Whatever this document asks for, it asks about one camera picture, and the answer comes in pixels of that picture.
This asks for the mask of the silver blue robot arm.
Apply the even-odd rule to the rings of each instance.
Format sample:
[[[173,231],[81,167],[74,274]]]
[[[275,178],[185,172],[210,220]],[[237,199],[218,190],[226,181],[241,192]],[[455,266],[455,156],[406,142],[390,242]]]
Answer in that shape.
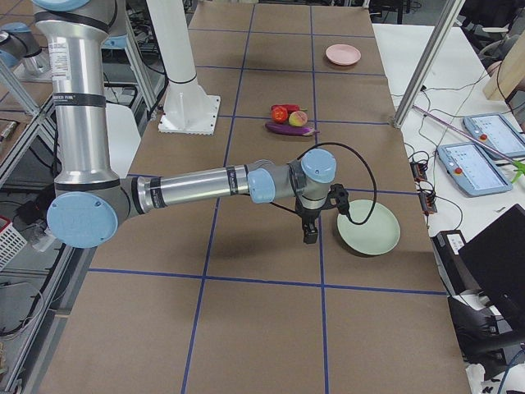
[[[48,59],[30,28],[21,22],[1,26],[1,60],[10,69],[22,64],[32,76],[48,70]]]
[[[122,178],[111,168],[102,46],[126,22],[123,1],[37,1],[34,17],[48,40],[52,100],[62,152],[47,212],[53,235],[81,249],[111,239],[127,219],[154,209],[247,195],[256,204],[292,197],[304,242],[317,239],[319,213],[333,205],[335,157],[310,149],[283,166],[267,160],[165,177]]]

